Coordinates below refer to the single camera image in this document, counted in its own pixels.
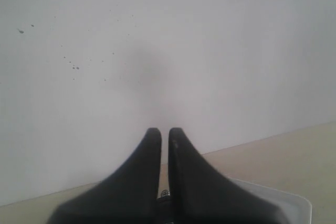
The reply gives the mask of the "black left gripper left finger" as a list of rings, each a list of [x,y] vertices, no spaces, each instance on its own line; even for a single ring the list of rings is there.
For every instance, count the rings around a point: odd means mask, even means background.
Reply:
[[[147,129],[131,156],[87,192],[59,205],[48,223],[155,223],[161,133]]]

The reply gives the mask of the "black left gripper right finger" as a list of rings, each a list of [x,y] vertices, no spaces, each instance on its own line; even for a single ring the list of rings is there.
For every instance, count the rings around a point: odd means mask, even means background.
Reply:
[[[285,223],[280,207],[220,174],[177,127],[169,131],[168,174],[176,223]]]

